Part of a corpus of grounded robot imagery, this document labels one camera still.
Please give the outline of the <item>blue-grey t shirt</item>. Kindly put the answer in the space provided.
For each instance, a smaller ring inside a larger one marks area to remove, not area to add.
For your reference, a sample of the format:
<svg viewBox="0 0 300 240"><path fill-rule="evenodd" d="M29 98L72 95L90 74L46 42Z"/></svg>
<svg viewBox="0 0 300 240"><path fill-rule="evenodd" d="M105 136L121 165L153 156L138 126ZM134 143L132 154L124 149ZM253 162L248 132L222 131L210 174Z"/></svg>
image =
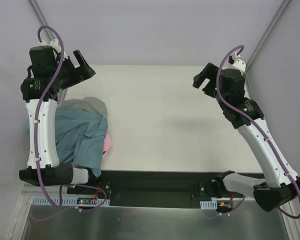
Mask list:
<svg viewBox="0 0 300 240"><path fill-rule="evenodd" d="M101 175L108 121L103 114L75 108L57 108L55 148L60 164L72 163Z"/></svg>

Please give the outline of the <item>grey t shirt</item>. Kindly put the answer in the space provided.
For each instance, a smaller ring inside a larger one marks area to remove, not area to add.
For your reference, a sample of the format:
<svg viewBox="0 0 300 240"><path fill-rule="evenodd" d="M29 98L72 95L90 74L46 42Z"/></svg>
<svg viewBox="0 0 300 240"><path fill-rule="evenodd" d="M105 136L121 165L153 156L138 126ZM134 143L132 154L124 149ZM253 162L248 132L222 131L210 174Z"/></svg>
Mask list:
<svg viewBox="0 0 300 240"><path fill-rule="evenodd" d="M73 122L76 125L107 123L108 109L106 104L96 97L68 99L57 107L55 121Z"/></svg>

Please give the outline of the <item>aluminium frame post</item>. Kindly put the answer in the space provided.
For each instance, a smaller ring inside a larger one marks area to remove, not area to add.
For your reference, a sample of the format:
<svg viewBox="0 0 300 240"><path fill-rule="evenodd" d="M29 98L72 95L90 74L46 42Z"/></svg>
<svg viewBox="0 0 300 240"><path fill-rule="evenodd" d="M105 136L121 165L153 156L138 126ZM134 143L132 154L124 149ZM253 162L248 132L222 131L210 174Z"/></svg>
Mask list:
<svg viewBox="0 0 300 240"><path fill-rule="evenodd" d="M40 6L39 6L39 4L38 4L38 1L37 0L27 0L27 2L29 4L32 12L34 13L37 21L39 22L39 25L40 26L48 26L49 24L48 24L48 22L47 22L47 20L44 16ZM45 34L47 36L47 39L49 41L54 39L54 35L49 29L45 28L44 32L45 32Z"/></svg>
<svg viewBox="0 0 300 240"><path fill-rule="evenodd" d="M276 10L275 14L273 15L272 19L270 20L269 24L267 25L265 31L263 32L261 38L259 39L256 47L252 51L252 54L247 61L245 72L248 73L252 65L254 64L255 60L257 59L258 55L261 53L264 45L270 38L272 32L274 31L275 27L278 25L279 21L281 20L282 16L290 6L293 0L283 0L278 9Z"/></svg>

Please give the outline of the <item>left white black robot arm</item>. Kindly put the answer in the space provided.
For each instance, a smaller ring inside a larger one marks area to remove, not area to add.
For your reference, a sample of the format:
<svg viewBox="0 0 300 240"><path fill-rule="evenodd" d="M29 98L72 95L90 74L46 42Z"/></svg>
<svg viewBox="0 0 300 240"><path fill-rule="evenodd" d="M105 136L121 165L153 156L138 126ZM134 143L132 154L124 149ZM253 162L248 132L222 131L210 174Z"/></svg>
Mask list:
<svg viewBox="0 0 300 240"><path fill-rule="evenodd" d="M30 149L27 167L19 171L19 178L36 187L78 184L89 195L95 191L96 182L89 178L88 170L60 163L56 149L58 93L96 74L79 50L73 54L78 67L67 56L61 59L60 50L50 45L29 51L31 65L20 89L28 114Z"/></svg>

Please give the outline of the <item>left aluminium frame post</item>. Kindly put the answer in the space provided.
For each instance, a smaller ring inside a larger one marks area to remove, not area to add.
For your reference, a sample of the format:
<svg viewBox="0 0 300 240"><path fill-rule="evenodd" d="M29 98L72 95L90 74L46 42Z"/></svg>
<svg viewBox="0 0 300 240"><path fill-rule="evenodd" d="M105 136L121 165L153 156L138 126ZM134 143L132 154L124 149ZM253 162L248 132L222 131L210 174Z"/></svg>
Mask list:
<svg viewBox="0 0 300 240"><path fill-rule="evenodd" d="M37 21L39 22L39 25L40 26L48 26L49 24L48 24L48 22L47 22L47 20L44 16L40 6L39 6L39 4L38 4L38 1L37 0L27 0L27 2L29 4L32 12L34 13ZM47 39L49 41L54 39L54 35L49 29L45 28L44 32L45 32L45 34L47 36Z"/></svg>

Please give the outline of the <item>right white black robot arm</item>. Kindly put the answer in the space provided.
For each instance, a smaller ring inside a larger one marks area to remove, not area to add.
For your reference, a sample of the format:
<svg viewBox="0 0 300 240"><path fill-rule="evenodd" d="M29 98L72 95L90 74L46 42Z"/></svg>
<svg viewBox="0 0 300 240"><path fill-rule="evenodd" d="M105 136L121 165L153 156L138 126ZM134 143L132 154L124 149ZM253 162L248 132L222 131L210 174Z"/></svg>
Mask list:
<svg viewBox="0 0 300 240"><path fill-rule="evenodd" d="M264 114L258 104L245 97L245 78L238 69L221 70L213 63L193 78L198 89L209 80L203 92L217 100L224 117L245 139L258 161L263 178L253 178L234 171L217 175L205 192L225 198L232 192L253 197L266 212L279 208L300 193L300 176L289 165L272 140Z"/></svg>

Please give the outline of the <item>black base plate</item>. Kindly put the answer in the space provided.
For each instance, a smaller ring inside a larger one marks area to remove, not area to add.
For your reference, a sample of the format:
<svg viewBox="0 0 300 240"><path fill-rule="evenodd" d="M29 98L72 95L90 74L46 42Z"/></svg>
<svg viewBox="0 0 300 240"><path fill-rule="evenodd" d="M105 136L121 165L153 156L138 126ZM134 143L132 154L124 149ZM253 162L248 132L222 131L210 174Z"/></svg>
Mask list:
<svg viewBox="0 0 300 240"><path fill-rule="evenodd" d="M95 194L94 187L106 192L112 207L198 209L201 201L212 198L206 186L216 172L157 172L104 170L92 177L89 188L68 188L69 195Z"/></svg>

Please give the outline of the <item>right aluminium frame post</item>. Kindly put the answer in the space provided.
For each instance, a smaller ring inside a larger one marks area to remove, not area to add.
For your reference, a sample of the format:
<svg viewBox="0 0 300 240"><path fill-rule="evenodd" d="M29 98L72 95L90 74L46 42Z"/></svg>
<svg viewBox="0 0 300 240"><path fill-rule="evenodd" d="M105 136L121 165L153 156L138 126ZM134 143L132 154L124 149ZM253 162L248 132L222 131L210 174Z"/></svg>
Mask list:
<svg viewBox="0 0 300 240"><path fill-rule="evenodd" d="M261 53L264 45L270 38L272 32L274 31L275 27L278 25L279 21L281 20L282 16L290 6L293 0L283 0L278 9L276 10L275 14L273 15L272 19L270 20L269 24L267 25L265 31L263 32L261 38L259 39L256 47L252 51L252 54L247 61L245 72L248 73L252 65L254 64L255 60L257 59L258 55Z"/></svg>

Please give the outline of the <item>pink t shirt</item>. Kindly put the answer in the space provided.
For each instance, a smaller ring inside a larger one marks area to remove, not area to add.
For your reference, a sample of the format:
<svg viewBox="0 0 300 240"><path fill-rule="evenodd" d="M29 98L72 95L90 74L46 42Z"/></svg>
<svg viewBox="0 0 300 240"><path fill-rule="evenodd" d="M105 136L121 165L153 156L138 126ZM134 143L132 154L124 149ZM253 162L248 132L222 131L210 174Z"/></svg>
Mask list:
<svg viewBox="0 0 300 240"><path fill-rule="evenodd" d="M104 138L104 146L103 146L103 155L105 155L113 146L112 139L110 135L107 133Z"/></svg>

